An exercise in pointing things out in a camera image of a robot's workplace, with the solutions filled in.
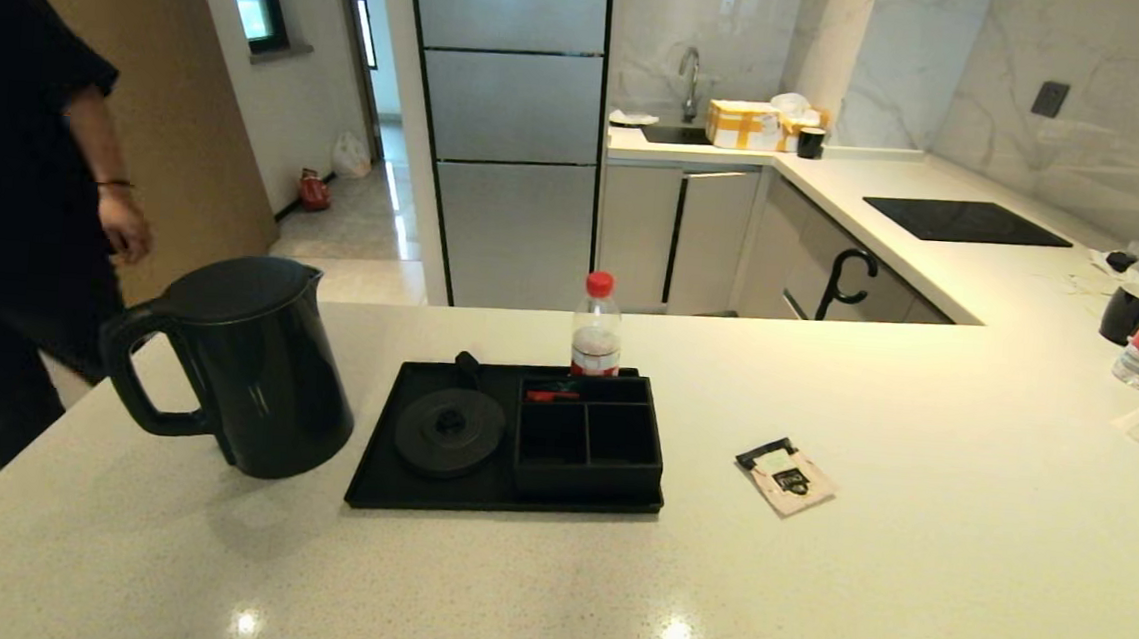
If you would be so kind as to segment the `person's hand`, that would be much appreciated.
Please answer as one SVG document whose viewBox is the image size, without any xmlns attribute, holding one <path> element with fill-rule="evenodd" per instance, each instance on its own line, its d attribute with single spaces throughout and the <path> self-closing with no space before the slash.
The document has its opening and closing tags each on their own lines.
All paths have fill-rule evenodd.
<svg viewBox="0 0 1139 639">
<path fill-rule="evenodd" d="M 153 231 L 128 183 L 98 185 L 99 221 L 120 264 L 134 265 L 147 259 L 153 248 Z"/>
</svg>

